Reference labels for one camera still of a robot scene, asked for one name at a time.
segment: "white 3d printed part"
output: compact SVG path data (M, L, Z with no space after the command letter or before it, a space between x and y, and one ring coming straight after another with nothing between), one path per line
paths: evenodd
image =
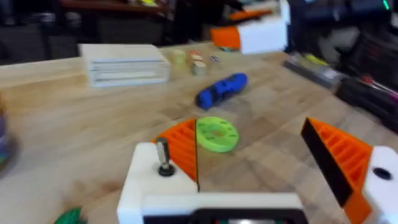
M365 224L398 223L398 154L375 146L369 161L363 195L372 208Z
M170 64L153 45L81 44L80 53L93 87L169 80Z

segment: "green object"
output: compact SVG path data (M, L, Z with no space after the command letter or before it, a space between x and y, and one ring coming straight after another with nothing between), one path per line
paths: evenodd
M239 134L228 121L217 117L197 120L197 141L212 152L229 152L238 143Z
M81 207L73 208L60 217L54 224L87 224L87 221L80 217Z
M384 3L384 7L385 7L387 10L390 10L390 6L388 5L387 0L383 0L383 3Z

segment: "wooden table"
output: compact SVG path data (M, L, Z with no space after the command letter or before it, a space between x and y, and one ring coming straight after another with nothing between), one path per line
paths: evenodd
M346 223L315 161L299 136L306 116L370 144L398 148L398 137L280 66L284 54L242 56L211 44L188 45L221 59L204 77L174 67L171 81L106 89L88 88L79 58L0 67L0 91L19 146L0 179L2 224L52 223L83 206L89 223L113 224L134 146L192 117L219 116L237 127L229 154L198 149L203 191L297 192L310 223ZM162 49L166 55L174 48ZM203 111L194 96L235 72L247 88Z

